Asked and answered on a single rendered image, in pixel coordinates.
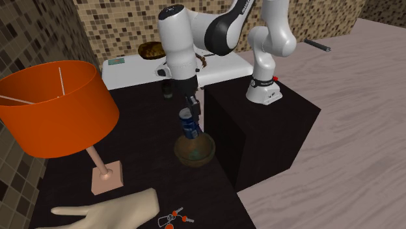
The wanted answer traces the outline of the keys with orange tags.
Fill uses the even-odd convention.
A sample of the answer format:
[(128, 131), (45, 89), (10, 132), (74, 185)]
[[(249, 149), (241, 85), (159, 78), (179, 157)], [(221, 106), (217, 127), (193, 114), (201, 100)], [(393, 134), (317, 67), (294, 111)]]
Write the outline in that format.
[(181, 219), (182, 222), (190, 222), (190, 223), (194, 223), (194, 219), (189, 218), (186, 215), (180, 215), (180, 212), (183, 210), (183, 207), (178, 208), (177, 210), (174, 210), (172, 213), (164, 216), (164, 217), (160, 217), (157, 220), (157, 225), (160, 228), (163, 229), (174, 229), (174, 225), (173, 225), (173, 221), (176, 219)]

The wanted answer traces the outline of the black cylinder rod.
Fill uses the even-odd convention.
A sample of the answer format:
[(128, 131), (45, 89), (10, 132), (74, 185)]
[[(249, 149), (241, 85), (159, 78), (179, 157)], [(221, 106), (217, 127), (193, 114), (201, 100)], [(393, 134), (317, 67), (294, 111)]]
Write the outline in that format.
[(316, 47), (316, 48), (321, 49), (326, 52), (329, 52), (331, 50), (331, 48), (329, 46), (325, 46), (325, 45), (315, 42), (313, 40), (309, 40), (307, 38), (304, 39), (304, 43), (309, 44), (313, 47)]

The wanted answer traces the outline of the blue drink can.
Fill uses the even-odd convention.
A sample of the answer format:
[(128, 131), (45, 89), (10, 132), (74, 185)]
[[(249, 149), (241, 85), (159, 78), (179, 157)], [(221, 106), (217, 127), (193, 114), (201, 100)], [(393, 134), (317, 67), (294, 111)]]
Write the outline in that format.
[(193, 119), (193, 115), (189, 108), (184, 108), (179, 112), (180, 123), (183, 134), (187, 139), (196, 139), (201, 133), (198, 122)]

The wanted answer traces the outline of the brown round bowl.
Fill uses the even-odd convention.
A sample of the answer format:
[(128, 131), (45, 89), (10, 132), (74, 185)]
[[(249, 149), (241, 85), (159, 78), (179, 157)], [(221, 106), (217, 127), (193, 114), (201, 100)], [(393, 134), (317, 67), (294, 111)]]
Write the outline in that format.
[(207, 133), (200, 133), (195, 139), (182, 135), (174, 144), (174, 154), (183, 165), (198, 168), (213, 159), (215, 141)]

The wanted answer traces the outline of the black table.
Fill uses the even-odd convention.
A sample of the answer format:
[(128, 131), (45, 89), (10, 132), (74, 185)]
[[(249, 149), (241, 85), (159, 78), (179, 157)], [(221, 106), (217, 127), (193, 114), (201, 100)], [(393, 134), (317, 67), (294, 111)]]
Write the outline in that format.
[(76, 221), (52, 214), (54, 207), (95, 204), (148, 188), (157, 191), (160, 211), (139, 229), (163, 229), (174, 210), (189, 217), (189, 222), (175, 220), (174, 229), (256, 229), (218, 160), (190, 168), (175, 156), (174, 143), (182, 134), (178, 113), (185, 105), (181, 95), (166, 100), (155, 82), (115, 89), (111, 96), (120, 117), (95, 147), (103, 162), (121, 162), (123, 186), (94, 195), (94, 163), (85, 151), (50, 159), (29, 229)]

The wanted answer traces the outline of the beige hand model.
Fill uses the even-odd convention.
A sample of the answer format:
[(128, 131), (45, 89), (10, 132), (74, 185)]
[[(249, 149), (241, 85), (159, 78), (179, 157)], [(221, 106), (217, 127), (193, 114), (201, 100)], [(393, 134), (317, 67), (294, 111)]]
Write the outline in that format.
[(72, 224), (37, 229), (137, 229), (159, 213), (159, 200), (156, 190), (149, 188), (88, 206), (55, 207), (51, 212), (83, 218)]

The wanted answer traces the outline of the black robot stand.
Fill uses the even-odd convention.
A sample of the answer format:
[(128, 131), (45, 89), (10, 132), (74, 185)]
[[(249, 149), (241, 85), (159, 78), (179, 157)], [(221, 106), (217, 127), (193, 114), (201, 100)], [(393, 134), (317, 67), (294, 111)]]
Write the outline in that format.
[(270, 105), (246, 98), (250, 77), (204, 88), (204, 131), (232, 187), (239, 192), (288, 170), (321, 109), (281, 82)]

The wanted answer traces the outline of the orange shade table lamp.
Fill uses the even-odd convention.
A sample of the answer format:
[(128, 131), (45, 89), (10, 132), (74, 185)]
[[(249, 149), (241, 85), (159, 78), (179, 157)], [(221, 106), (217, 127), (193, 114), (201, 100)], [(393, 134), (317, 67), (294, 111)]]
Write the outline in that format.
[(105, 164), (94, 147), (114, 129), (119, 114), (89, 62), (47, 62), (0, 80), (0, 120), (22, 150), (45, 159), (86, 150), (96, 165), (94, 195), (124, 184), (121, 162)]

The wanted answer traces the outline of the white low cabinet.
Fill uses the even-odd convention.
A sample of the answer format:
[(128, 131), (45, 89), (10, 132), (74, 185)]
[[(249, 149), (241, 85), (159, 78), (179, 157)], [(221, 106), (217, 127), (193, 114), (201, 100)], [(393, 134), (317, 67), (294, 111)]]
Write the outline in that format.
[[(196, 60), (200, 70), (197, 73), (200, 87), (244, 77), (253, 72), (253, 66), (234, 52), (223, 57), (198, 48), (195, 52), (206, 61), (203, 66), (200, 59)], [(164, 57), (145, 60), (140, 55), (129, 55), (123, 59), (121, 64), (110, 65), (108, 60), (103, 62), (101, 78), (109, 90), (164, 80), (164, 77), (156, 75), (157, 67), (165, 62)]]

